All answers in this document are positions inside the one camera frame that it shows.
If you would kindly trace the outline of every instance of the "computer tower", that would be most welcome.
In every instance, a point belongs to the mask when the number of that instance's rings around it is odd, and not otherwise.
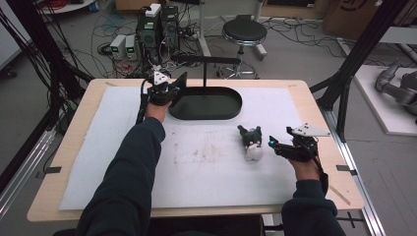
[[[145,52],[145,62],[160,64],[159,49],[162,42],[162,26],[160,22],[160,11],[155,17],[140,15],[136,26],[136,35],[142,52]]]
[[[162,8],[161,13],[162,33],[165,47],[168,47],[171,52],[179,49],[178,42],[178,7],[166,6]]]

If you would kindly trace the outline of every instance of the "electronic equipment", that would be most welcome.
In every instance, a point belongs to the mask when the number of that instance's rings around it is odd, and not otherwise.
[[[138,53],[139,47],[138,43],[136,42],[135,35],[127,35],[126,36],[126,55],[128,60],[136,61],[138,60]]]
[[[123,60],[126,56],[126,35],[117,35],[110,43],[110,49],[114,60]]]
[[[146,62],[160,64],[159,47],[162,41],[162,29],[160,23],[160,11],[155,17],[139,15],[138,25],[136,26],[136,35],[141,50],[145,52],[142,56]]]
[[[162,33],[164,36],[165,48],[171,52],[179,48],[178,43],[178,7],[166,6],[161,13]]]
[[[145,11],[146,17],[156,17],[160,11],[160,4],[152,3],[150,4],[150,10]]]

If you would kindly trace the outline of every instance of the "black stool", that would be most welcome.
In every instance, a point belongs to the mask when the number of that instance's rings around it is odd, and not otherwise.
[[[267,29],[260,23],[250,19],[236,18],[235,20],[224,24],[222,34],[228,41],[240,45],[237,58],[241,60],[241,63],[233,65],[233,68],[221,66],[218,68],[217,75],[224,79],[247,79],[244,78],[246,76],[257,79],[258,74],[255,68],[243,61],[243,48],[244,46],[256,46],[261,44],[267,37]]]

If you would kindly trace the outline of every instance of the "white mounting bracket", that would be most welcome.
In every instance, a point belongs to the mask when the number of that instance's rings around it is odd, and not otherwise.
[[[156,86],[169,81],[169,79],[171,78],[163,75],[162,73],[158,71],[153,71],[153,82],[155,83]]]
[[[316,126],[309,125],[309,123],[292,129],[292,133],[303,137],[330,136],[330,132],[324,131]]]

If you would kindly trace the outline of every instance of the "dark sleeve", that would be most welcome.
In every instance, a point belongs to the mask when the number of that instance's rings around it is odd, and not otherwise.
[[[145,235],[164,138],[165,131],[155,118],[129,131],[84,209],[77,235]]]
[[[335,219],[337,208],[327,200],[317,180],[297,181],[293,199],[282,207],[285,236],[345,235]]]

